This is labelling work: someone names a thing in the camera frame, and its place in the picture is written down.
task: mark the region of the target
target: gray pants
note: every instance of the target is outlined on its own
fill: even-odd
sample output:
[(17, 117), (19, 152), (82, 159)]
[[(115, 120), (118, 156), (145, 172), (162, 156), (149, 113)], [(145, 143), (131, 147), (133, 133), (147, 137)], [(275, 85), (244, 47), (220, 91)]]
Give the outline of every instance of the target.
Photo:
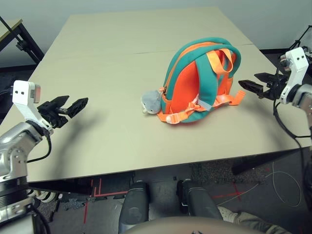
[(239, 213), (238, 216), (235, 217), (234, 223), (266, 234), (291, 234), (277, 225), (267, 223), (261, 218), (246, 212)]

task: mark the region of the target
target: shoe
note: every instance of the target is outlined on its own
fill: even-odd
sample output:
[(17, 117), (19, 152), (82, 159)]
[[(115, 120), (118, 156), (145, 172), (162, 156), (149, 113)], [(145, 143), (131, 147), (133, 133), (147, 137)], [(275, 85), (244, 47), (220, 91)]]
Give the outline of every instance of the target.
[(234, 219), (238, 215), (238, 213), (234, 213), (222, 206), (218, 206), (218, 209), (222, 215), (223, 221), (234, 223)]

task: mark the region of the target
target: white wall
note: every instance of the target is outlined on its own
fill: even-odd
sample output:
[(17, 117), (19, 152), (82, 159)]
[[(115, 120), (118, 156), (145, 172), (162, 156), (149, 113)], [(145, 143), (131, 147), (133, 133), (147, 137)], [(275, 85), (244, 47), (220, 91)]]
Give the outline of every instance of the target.
[[(71, 14), (194, 6), (218, 6), (260, 49), (289, 47), (312, 17), (311, 0), (3, 0), (0, 14), (22, 18), (45, 52)], [(0, 52), (0, 67), (32, 63), (13, 42)]]

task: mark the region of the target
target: orange strap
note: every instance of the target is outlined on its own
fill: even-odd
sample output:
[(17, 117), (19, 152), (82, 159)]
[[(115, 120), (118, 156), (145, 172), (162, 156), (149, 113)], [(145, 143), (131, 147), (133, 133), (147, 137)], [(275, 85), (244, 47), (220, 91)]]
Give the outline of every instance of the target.
[(231, 52), (228, 49), (220, 49), (220, 51), (222, 51), (227, 57), (227, 59), (229, 60), (229, 66), (226, 70), (224, 70), (223, 65), (221, 64), (220, 58), (215, 50), (209, 51), (207, 53), (207, 57), (208, 57), (209, 63), (213, 71), (218, 75), (224, 75), (232, 71), (233, 62), (232, 62)]
[(174, 113), (174, 114), (164, 114), (162, 110), (160, 110), (160, 112), (157, 115), (162, 122), (177, 124), (185, 119), (188, 119), (188, 117), (192, 113), (194, 113), (194, 111), (202, 112), (202, 111), (206, 111), (206, 109), (200, 105), (190, 102), (188, 107), (185, 109), (185, 111)]
[(244, 91), (239, 90), (235, 97), (229, 94), (218, 95), (216, 96), (213, 107), (217, 108), (225, 103), (228, 103), (230, 106), (239, 105), (240, 102), (243, 100), (245, 94), (246, 93)]

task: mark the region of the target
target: backpack handle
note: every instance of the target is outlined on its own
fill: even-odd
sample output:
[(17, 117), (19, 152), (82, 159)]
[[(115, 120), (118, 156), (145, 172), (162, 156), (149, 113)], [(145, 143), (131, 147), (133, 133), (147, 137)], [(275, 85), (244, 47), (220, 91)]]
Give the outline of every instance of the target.
[(221, 51), (225, 55), (225, 57), (229, 60), (229, 65), (226, 70), (224, 70), (216, 50), (209, 51), (206, 55), (208, 57), (208, 60), (210, 62), (213, 71), (218, 75), (225, 75), (233, 70), (232, 56), (229, 49), (220, 49), (219, 51)]

